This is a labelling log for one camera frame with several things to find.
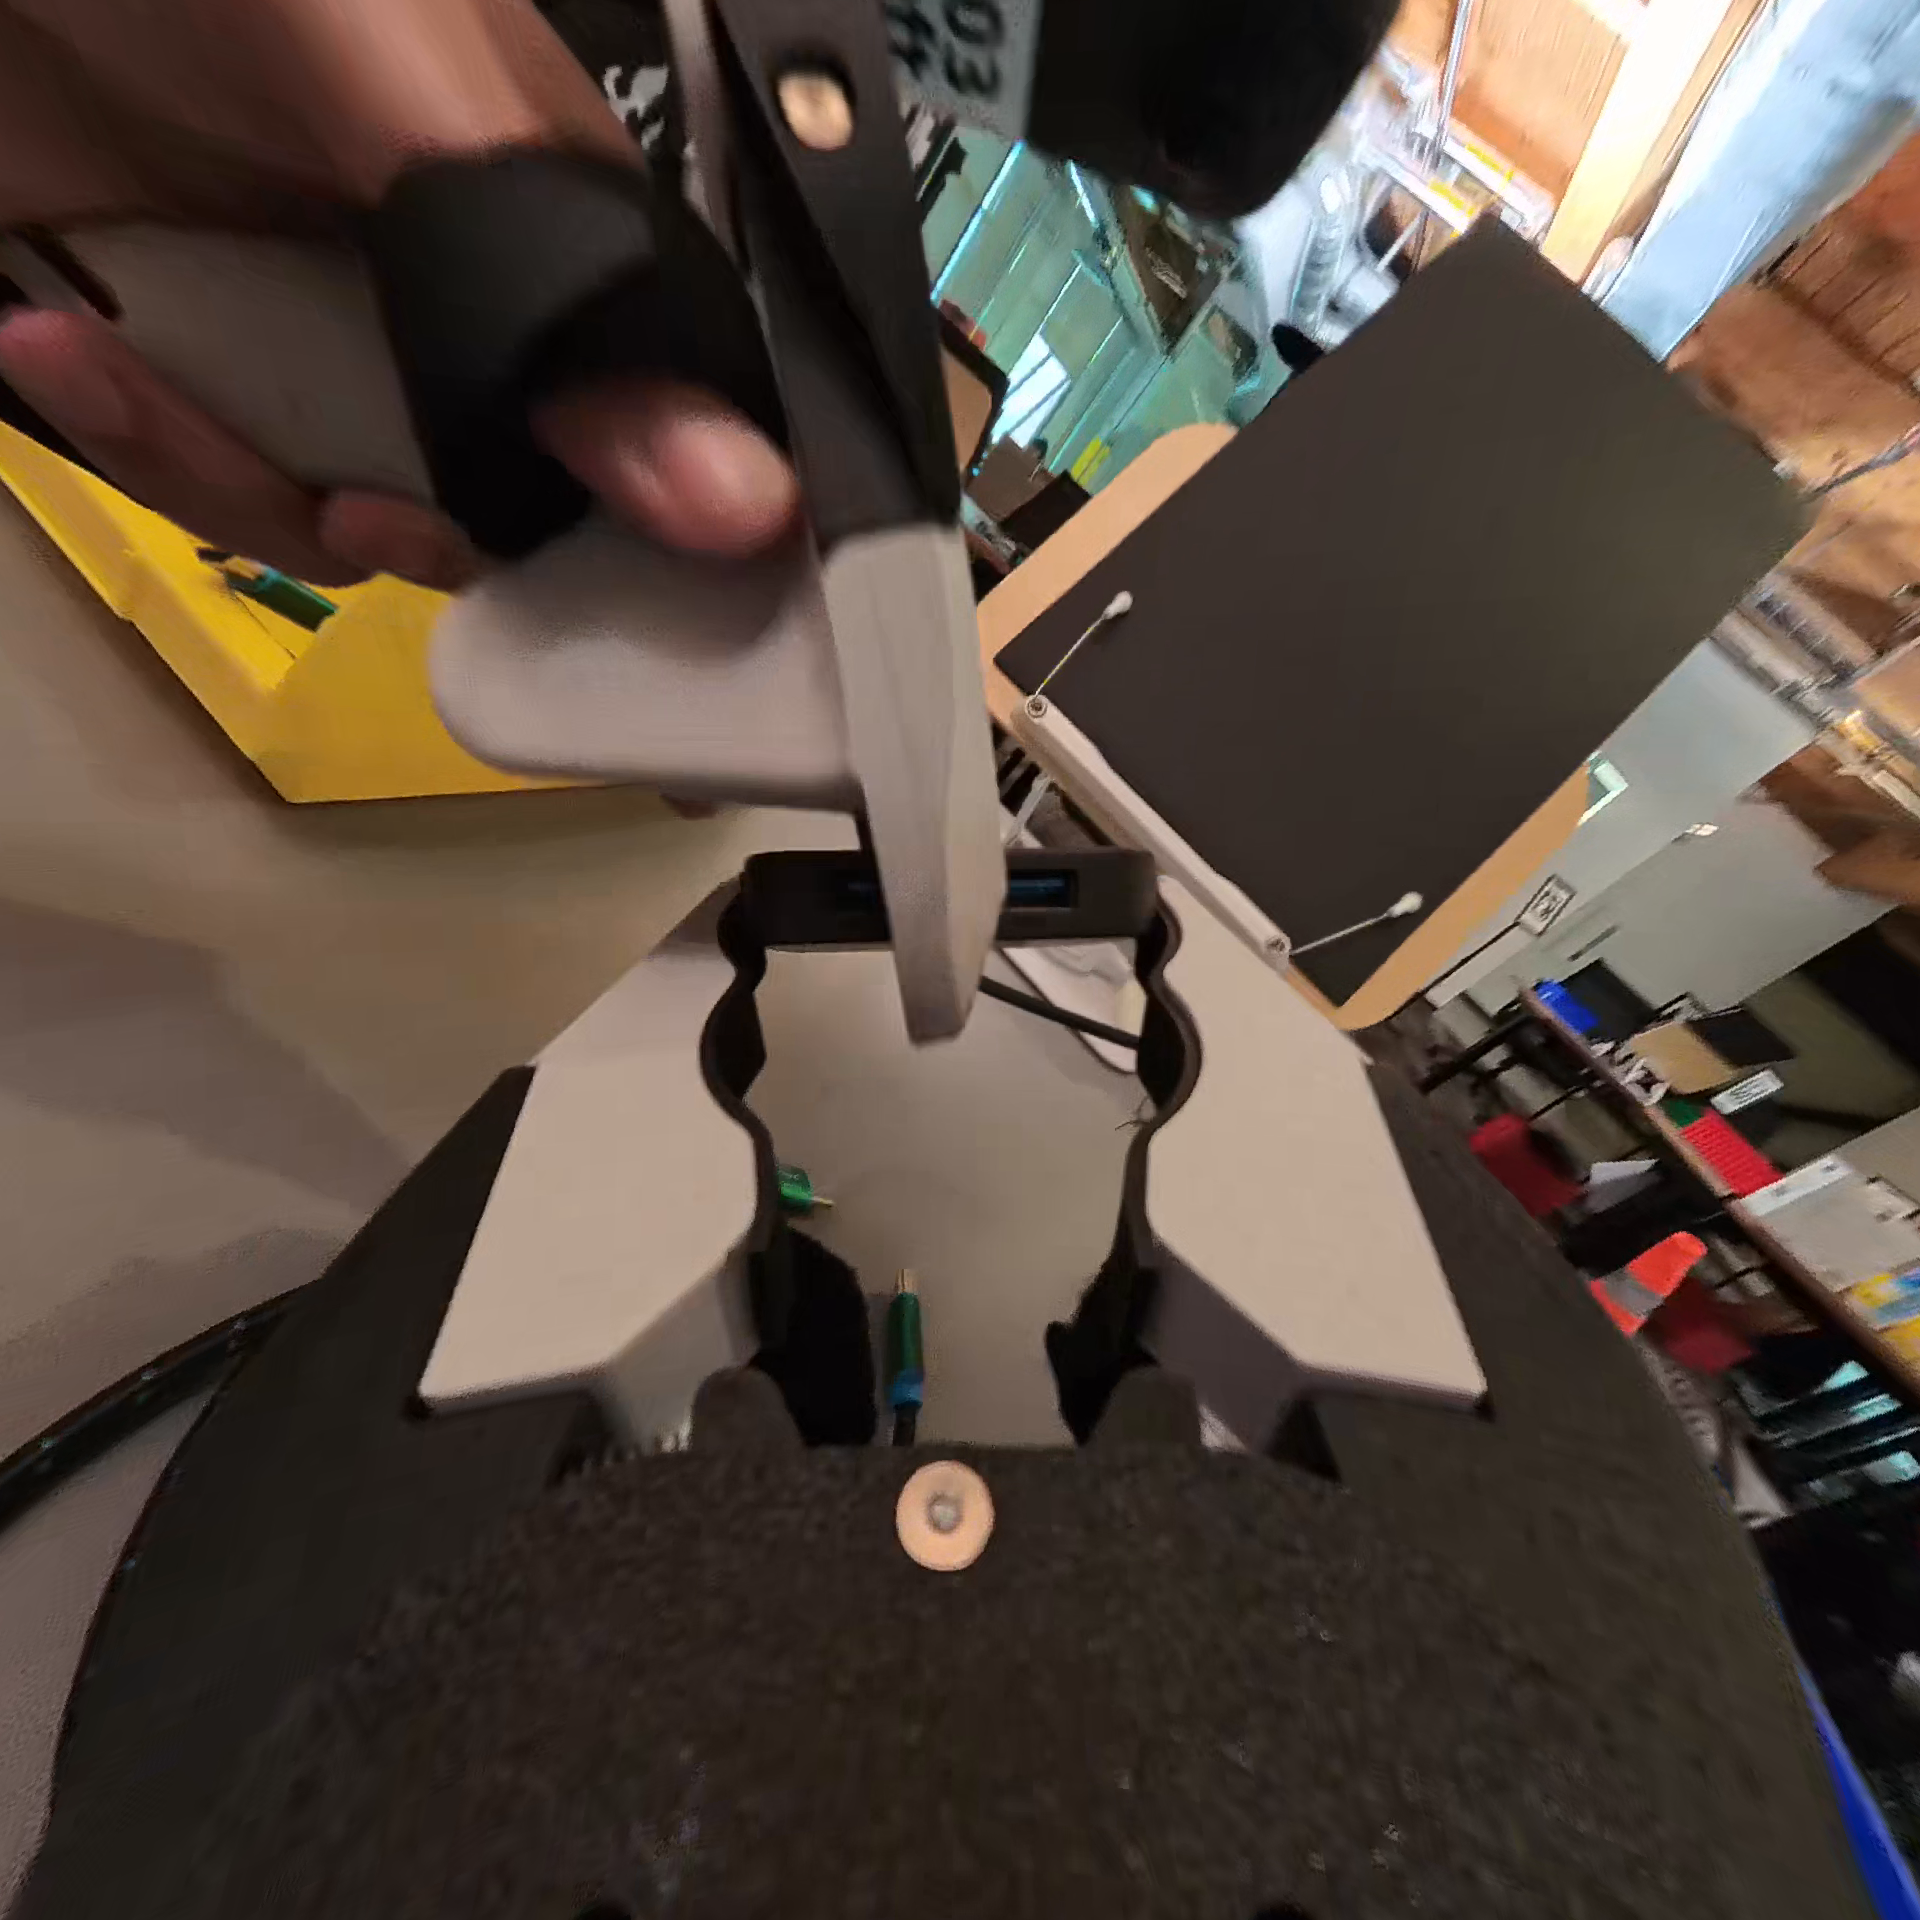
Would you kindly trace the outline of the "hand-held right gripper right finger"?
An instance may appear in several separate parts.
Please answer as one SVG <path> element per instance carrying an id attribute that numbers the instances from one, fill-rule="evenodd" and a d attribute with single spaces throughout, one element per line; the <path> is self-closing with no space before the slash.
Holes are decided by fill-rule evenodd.
<path id="1" fill-rule="evenodd" d="M 1242 1453 L 1326 1453 L 1319 1404 L 1481 1413 L 1489 1382 L 1367 1058 L 1182 884 L 1145 993 L 1117 1233 L 1044 1330 L 1061 1421 L 1117 1435 L 1162 1390 Z"/>

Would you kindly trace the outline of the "yellow plastic bin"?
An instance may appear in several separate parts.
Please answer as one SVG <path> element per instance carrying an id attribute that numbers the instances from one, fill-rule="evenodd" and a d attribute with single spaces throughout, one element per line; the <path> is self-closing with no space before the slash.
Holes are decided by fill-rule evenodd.
<path id="1" fill-rule="evenodd" d="M 195 540 L 3 427 L 3 479 L 93 593 L 289 804 L 581 787 L 459 749 L 429 698 L 446 596 L 394 577 L 315 588 Z"/>

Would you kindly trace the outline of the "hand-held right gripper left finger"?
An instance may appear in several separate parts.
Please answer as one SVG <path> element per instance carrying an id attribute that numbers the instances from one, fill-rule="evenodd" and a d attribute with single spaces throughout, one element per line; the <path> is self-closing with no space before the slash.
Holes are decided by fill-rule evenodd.
<path id="1" fill-rule="evenodd" d="M 420 1374 L 430 1413 L 583 1394 L 663 1447 L 758 1365 L 809 1442 L 876 1438 L 870 1312 L 800 1237 L 748 1089 L 766 942 L 726 884 L 534 1061 Z"/>

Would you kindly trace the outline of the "black board on white stand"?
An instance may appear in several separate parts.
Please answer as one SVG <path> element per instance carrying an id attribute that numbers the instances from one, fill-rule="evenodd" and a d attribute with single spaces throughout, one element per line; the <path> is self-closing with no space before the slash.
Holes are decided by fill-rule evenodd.
<path id="1" fill-rule="evenodd" d="M 1774 458 L 1481 220 L 1132 513 L 1165 435 L 979 607 L 1074 728 L 1375 1024 L 1548 865 L 1550 804 L 1803 537 Z"/>

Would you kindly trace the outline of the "white cardboard box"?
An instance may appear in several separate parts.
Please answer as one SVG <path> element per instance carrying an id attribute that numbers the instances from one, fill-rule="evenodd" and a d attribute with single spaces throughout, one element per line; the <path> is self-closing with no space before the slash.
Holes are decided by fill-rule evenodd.
<path id="1" fill-rule="evenodd" d="M 1842 1157 L 1814 1158 L 1738 1208 L 1833 1291 L 1917 1269 L 1914 1198 Z"/>

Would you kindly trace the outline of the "person's left hand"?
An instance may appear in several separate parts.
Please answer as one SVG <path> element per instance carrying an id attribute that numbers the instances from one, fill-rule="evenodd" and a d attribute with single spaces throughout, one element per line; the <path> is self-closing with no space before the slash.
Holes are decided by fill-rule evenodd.
<path id="1" fill-rule="evenodd" d="M 5 228 L 294 231 L 430 156 L 639 161 L 538 4 L 5 4 L 3 36 Z M 385 570 L 459 589 L 481 568 L 430 510 L 276 472 L 93 313 L 5 313 L 3 370 L 5 392 L 109 482 L 212 546 L 315 586 Z M 671 546 L 748 557 L 800 516 L 779 449 L 682 380 L 570 391 L 534 431 L 612 516 Z"/>

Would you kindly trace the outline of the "black silver video switch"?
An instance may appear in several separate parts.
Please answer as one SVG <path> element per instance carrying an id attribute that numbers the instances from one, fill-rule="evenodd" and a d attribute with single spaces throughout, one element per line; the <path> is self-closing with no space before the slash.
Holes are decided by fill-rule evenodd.
<path id="1" fill-rule="evenodd" d="M 889 947 L 891 923 L 864 850 L 771 850 L 742 869 L 742 910 L 763 947 Z M 1114 846 L 1005 852 L 998 947 L 1137 938 L 1159 914 L 1142 850 Z"/>

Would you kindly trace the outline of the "orange traffic cone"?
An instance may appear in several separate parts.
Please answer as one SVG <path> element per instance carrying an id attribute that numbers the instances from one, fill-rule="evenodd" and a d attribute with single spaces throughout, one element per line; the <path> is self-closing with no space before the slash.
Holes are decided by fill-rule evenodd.
<path id="1" fill-rule="evenodd" d="M 1707 1253 L 1708 1243 L 1699 1235 L 1670 1233 L 1618 1268 L 1587 1276 L 1586 1290 L 1599 1312 L 1626 1339 L 1636 1339 Z"/>

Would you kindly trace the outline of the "blue plastic bin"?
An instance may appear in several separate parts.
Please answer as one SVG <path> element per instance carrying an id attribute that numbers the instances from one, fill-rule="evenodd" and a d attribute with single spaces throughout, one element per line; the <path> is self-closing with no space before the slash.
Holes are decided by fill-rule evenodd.
<path id="1" fill-rule="evenodd" d="M 1796 1658 L 1853 1861 L 1880 1918 L 1917 1918 L 1917 1655 Z"/>

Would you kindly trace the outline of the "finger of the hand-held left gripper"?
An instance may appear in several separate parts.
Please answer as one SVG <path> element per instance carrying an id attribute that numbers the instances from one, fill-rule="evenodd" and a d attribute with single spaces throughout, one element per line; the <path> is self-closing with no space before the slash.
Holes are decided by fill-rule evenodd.
<path id="1" fill-rule="evenodd" d="M 1005 902 L 995 759 L 967 549 L 925 524 L 823 564 L 851 770 L 876 857 L 910 1042 L 970 1017 Z"/>
<path id="2" fill-rule="evenodd" d="M 443 609 L 429 695 L 447 735 L 505 773 L 859 810 L 803 540 L 715 559 L 588 518 Z"/>

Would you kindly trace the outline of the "wooden work table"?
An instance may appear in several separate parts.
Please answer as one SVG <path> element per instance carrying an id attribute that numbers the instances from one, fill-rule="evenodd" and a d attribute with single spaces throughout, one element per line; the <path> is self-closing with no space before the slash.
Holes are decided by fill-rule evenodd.
<path id="1" fill-rule="evenodd" d="M 1908 1410 L 1917 1410 L 1914 1357 L 1905 1355 L 1838 1286 L 1827 1285 L 1809 1261 L 1773 1233 L 1758 1208 L 1757 1192 L 1745 1194 L 1738 1190 L 1734 1183 L 1726 1177 L 1723 1166 L 1699 1148 L 1699 1140 L 1694 1140 L 1687 1128 L 1676 1125 L 1659 1100 L 1645 1101 L 1629 1086 L 1623 1064 L 1595 1050 L 1575 1029 L 1562 1020 L 1539 991 L 1522 991 L 1516 1013 L 1524 1024 L 1534 1026 L 1546 1042 L 1571 1058 L 1582 1082 L 1604 1093 L 1618 1108 L 1623 1122 L 1649 1134 L 1667 1158 L 1680 1166 L 1684 1177 L 1691 1180 L 1691 1188 L 1699 1188 L 1712 1198 L 1713 1208 L 1732 1223 L 1734 1233 L 1754 1243 L 1763 1265 L 1796 1300 L 1803 1314 L 1819 1320 L 1827 1330 L 1843 1336 L 1856 1361 L 1880 1378 L 1882 1390 L 1905 1402 Z"/>

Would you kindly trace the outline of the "red plastic bin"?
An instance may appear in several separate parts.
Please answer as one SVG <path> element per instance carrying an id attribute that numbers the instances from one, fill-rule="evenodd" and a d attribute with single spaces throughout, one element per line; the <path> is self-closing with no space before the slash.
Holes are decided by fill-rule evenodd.
<path id="1" fill-rule="evenodd" d="M 1740 1133 L 1732 1119 L 1708 1101 L 1668 1098 L 1661 1101 L 1661 1113 L 1683 1140 L 1684 1153 L 1727 1196 L 1752 1196 L 1774 1184 L 1785 1172 L 1758 1145 Z"/>

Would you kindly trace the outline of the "grey desk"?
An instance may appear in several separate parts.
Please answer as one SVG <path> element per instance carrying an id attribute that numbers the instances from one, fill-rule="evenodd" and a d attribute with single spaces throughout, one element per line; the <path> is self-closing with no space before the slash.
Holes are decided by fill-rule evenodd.
<path id="1" fill-rule="evenodd" d="M 830 815 L 291 806 L 5 506 L 5 1451 L 313 1279 L 502 1068 Z"/>

